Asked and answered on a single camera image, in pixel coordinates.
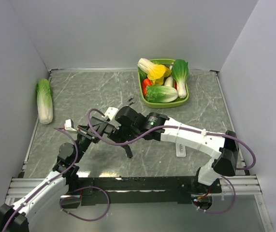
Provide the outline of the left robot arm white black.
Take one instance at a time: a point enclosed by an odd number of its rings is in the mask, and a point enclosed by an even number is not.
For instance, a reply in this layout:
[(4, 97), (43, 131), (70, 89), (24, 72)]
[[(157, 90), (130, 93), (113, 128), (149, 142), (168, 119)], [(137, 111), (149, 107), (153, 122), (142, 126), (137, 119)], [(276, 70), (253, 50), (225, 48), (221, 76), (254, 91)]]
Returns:
[(0, 207), (0, 232), (29, 232), (38, 219), (48, 208), (64, 194), (77, 192), (78, 166), (84, 152), (91, 143), (97, 140), (93, 130), (99, 135), (109, 126), (110, 118), (105, 115), (103, 120), (92, 117), (90, 125), (74, 128), (73, 121), (65, 121), (64, 127), (58, 131), (70, 136), (77, 135), (70, 143), (64, 143), (59, 148), (57, 162), (48, 176), (26, 196), (17, 202)]

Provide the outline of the black remote control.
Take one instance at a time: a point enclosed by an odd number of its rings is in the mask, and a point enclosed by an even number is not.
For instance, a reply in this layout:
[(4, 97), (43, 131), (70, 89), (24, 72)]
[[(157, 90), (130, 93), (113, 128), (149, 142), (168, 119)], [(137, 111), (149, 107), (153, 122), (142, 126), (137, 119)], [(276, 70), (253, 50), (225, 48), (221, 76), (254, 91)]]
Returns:
[(110, 140), (115, 140), (116, 137), (117, 137), (117, 132), (118, 132), (118, 129), (116, 129), (116, 127), (114, 127), (113, 125), (107, 125), (103, 131), (104, 134), (107, 135), (107, 137), (110, 139)]

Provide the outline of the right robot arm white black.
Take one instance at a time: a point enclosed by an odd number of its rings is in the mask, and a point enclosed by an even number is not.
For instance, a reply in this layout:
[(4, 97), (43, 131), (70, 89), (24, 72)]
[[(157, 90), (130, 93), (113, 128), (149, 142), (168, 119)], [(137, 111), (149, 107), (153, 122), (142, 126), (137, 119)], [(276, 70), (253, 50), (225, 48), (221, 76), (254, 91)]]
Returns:
[(113, 133), (117, 143), (131, 141), (142, 135), (145, 140), (172, 142), (209, 155), (210, 160), (198, 169), (194, 180), (198, 192), (206, 192), (221, 175), (236, 174), (239, 145), (236, 133), (231, 130), (212, 133), (155, 112), (144, 116), (129, 106), (121, 109), (109, 107), (104, 118), (118, 124)]

